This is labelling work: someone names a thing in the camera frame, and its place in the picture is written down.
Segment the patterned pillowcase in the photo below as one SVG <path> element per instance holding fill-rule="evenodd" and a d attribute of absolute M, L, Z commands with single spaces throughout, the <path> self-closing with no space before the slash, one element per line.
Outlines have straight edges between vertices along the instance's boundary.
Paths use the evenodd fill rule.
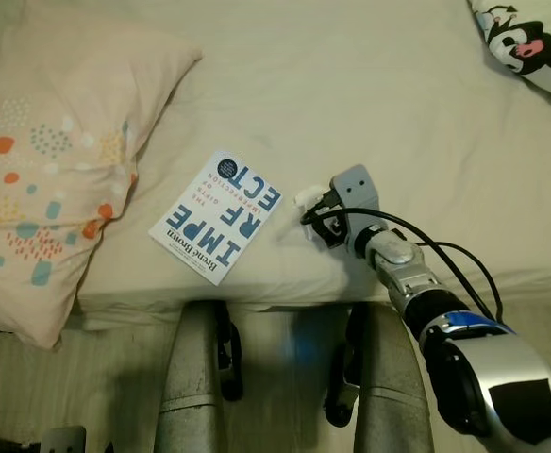
<path fill-rule="evenodd" d="M 551 92 L 551 1 L 471 3 L 490 51 L 515 74 Z"/>
<path fill-rule="evenodd" d="M 56 343 L 136 153 L 199 58 L 141 25 L 26 3 L 0 42 L 1 330 Z"/>

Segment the white book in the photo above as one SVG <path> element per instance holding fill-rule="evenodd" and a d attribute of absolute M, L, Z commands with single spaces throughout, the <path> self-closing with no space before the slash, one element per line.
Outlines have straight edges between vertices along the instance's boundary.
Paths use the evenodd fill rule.
<path fill-rule="evenodd" d="M 263 177 L 217 151 L 149 233 L 218 285 L 281 199 Z"/>

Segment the cartoon character print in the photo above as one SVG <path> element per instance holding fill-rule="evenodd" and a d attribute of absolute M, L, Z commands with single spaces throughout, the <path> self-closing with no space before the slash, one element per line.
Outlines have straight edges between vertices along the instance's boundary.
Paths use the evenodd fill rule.
<path fill-rule="evenodd" d="M 490 51 L 513 72 L 522 76 L 551 68 L 551 35 L 538 21 L 514 23 L 514 7 L 497 6 L 487 12 L 476 12 Z"/>

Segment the black cable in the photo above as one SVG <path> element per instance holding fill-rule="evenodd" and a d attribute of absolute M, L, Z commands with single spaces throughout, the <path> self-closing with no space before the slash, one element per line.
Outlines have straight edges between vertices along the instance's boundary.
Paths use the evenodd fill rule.
<path fill-rule="evenodd" d="M 428 244 L 417 243 L 417 245 L 424 247 Z M 476 266 L 481 270 L 481 272 L 487 279 L 487 282 L 490 284 L 490 288 L 492 289 L 493 300 L 495 301 L 495 320 L 500 324 L 504 324 L 504 317 L 503 317 L 504 304 L 502 303 L 502 299 L 500 297 L 500 293 L 498 292 L 498 288 L 497 286 L 495 286 L 495 281 L 493 281 L 493 277 L 490 274 L 490 271 L 487 270 L 487 267 L 485 267 L 485 264 L 483 264 L 475 255 L 473 255 L 471 252 L 466 250 L 464 247 L 461 247 L 460 245 L 457 245 L 455 243 L 445 243 L 445 242 L 437 241 L 437 245 L 439 247 L 449 247 L 449 248 L 458 250 L 459 252 L 463 253 L 468 258 L 470 258 L 476 264 Z"/>
<path fill-rule="evenodd" d="M 437 253 L 437 255 L 439 255 L 439 257 L 443 260 L 443 262 L 447 264 L 447 267 L 450 268 L 454 276 L 456 276 L 456 278 L 459 280 L 459 282 L 464 287 L 466 292 L 475 301 L 476 305 L 479 307 L 481 312 L 486 317 L 495 321 L 490 309 L 488 309 L 485 303 L 483 303 L 483 301 L 481 300 L 481 297 L 479 297 L 479 294 L 475 291 L 475 288 L 473 288 L 473 285 L 471 285 L 471 283 L 466 279 L 466 277 L 458 268 L 458 266 L 452 261 L 451 258 L 449 258 L 449 256 L 443 251 L 443 249 L 437 245 L 435 241 L 430 239 L 430 237 L 428 237 L 428 235 L 426 235 L 426 233 L 424 233 L 417 226 L 414 226 L 413 224 L 411 224 L 410 222 L 404 219 L 395 217 L 392 214 L 388 214 L 387 212 L 382 212 L 380 210 L 368 210 L 366 208 L 340 208 L 338 210 L 331 210 L 330 212 L 325 212 L 323 214 L 312 214 L 309 218 L 308 218 L 308 214 L 312 214 L 312 213 L 306 212 L 301 217 L 301 225 L 310 225 L 318 220 L 329 219 L 341 214 L 364 214 L 364 215 L 371 215 L 373 217 L 378 217 L 380 219 L 388 220 L 411 231 L 416 236 L 418 236 L 423 242 L 427 243 L 428 246 L 430 246 L 433 249 L 433 251 Z"/>

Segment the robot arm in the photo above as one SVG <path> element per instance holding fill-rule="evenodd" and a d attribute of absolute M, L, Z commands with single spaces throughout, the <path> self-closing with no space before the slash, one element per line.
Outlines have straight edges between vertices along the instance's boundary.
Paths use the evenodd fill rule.
<path fill-rule="evenodd" d="M 492 453 L 551 453 L 551 371 L 542 358 L 509 327 L 471 312 L 426 266 L 420 247 L 384 220 L 344 210 L 330 226 L 308 217 L 337 207 L 377 210 L 363 166 L 335 176 L 330 189 L 302 223 L 375 269 L 419 342 L 443 420 Z"/>

